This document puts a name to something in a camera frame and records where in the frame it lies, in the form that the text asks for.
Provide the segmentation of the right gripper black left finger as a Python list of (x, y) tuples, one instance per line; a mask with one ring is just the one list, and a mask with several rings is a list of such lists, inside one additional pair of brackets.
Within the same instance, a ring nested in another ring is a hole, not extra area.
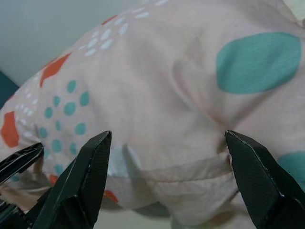
[(33, 228), (94, 227), (107, 179), (111, 141), (111, 131), (105, 131), (81, 148), (51, 189)]

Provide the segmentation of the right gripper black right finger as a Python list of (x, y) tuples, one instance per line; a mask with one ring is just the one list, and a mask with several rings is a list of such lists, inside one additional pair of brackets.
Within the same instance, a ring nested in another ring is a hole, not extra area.
[(305, 193), (254, 139), (227, 130), (225, 140), (234, 177), (250, 218), (258, 229), (303, 229)]

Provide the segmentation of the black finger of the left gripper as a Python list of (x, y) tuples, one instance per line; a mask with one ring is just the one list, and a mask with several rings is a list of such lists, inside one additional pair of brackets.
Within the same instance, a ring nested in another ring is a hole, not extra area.
[(0, 162), (0, 183), (3, 184), (16, 173), (23, 173), (44, 155), (41, 143), (15, 152)]
[(31, 229), (32, 222), (16, 205), (0, 202), (0, 229)]

